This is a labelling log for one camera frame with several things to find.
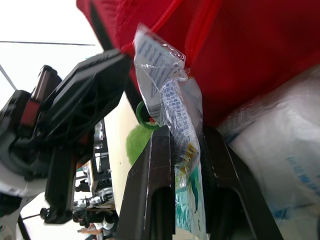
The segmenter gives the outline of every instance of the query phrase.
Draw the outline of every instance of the machinery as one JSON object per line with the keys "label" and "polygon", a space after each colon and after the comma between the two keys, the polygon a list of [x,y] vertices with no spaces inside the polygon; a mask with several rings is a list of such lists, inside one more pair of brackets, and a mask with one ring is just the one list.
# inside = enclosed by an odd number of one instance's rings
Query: machinery
{"label": "machinery", "polygon": [[95,125],[119,103],[131,60],[116,49],[79,63],[62,81],[44,66],[33,94],[17,90],[0,112],[1,239],[45,191],[48,224],[72,218],[75,173],[93,157]]}

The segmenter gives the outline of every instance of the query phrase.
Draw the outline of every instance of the snack package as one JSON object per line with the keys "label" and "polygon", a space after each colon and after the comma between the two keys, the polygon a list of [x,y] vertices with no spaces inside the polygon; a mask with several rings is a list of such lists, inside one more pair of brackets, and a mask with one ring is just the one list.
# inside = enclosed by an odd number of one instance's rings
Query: snack package
{"label": "snack package", "polygon": [[[280,230],[317,233],[320,215],[320,67],[253,100],[220,127],[248,165]],[[313,211],[306,211],[312,206]],[[294,234],[305,238],[306,231]]]}
{"label": "snack package", "polygon": [[206,238],[199,136],[202,95],[186,74],[185,56],[139,26],[134,38],[134,65],[150,116],[168,125],[174,139],[175,223],[200,239]]}

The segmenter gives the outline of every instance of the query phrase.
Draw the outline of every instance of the red mesh fabric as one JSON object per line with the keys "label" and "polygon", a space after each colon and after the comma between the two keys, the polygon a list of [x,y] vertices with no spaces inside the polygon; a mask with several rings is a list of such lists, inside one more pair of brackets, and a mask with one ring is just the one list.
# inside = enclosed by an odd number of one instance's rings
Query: red mesh fabric
{"label": "red mesh fabric", "polygon": [[[92,0],[117,48],[132,42],[139,23],[152,29],[176,1]],[[320,63],[319,0],[223,0],[206,38],[195,36],[204,44],[190,46],[190,29],[207,26],[199,13],[209,1],[217,0],[182,0],[157,31],[187,59],[199,49],[190,64],[205,124],[216,126],[239,105]],[[77,0],[90,21],[89,2]]]}

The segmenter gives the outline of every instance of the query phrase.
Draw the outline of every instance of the black cable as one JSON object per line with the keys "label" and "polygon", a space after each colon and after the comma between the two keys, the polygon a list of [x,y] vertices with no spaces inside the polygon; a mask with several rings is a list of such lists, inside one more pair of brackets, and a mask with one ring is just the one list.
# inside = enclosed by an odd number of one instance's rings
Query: black cable
{"label": "black cable", "polygon": [[29,233],[28,233],[28,230],[26,228],[26,225],[24,224],[24,221],[21,218],[21,215],[18,218],[18,226],[19,226],[19,229],[20,229],[20,232],[21,232],[23,239],[24,240],[31,240]]}

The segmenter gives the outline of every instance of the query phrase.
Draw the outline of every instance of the metal rod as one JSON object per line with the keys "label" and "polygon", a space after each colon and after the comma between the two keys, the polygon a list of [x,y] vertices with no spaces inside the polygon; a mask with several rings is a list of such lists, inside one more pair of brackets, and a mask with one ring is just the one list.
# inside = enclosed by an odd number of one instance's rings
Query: metal rod
{"label": "metal rod", "polygon": [[87,44],[87,43],[41,42],[41,41],[0,41],[0,44],[42,44],[42,45],[95,46],[95,44]]}
{"label": "metal rod", "polygon": [[11,87],[13,87],[13,89],[15,91],[17,91],[16,86],[14,85],[14,83],[11,81],[10,77],[8,76],[8,74],[6,73],[6,71],[4,70],[4,68],[1,66],[0,64],[0,72],[3,74],[3,76],[5,77],[5,79],[8,81],[8,83],[11,85]]}
{"label": "metal rod", "polygon": [[31,218],[34,218],[34,217],[37,217],[37,216],[40,216],[40,213],[39,213],[39,214],[36,214],[36,215],[24,217],[24,218],[22,218],[22,220],[31,219]]}

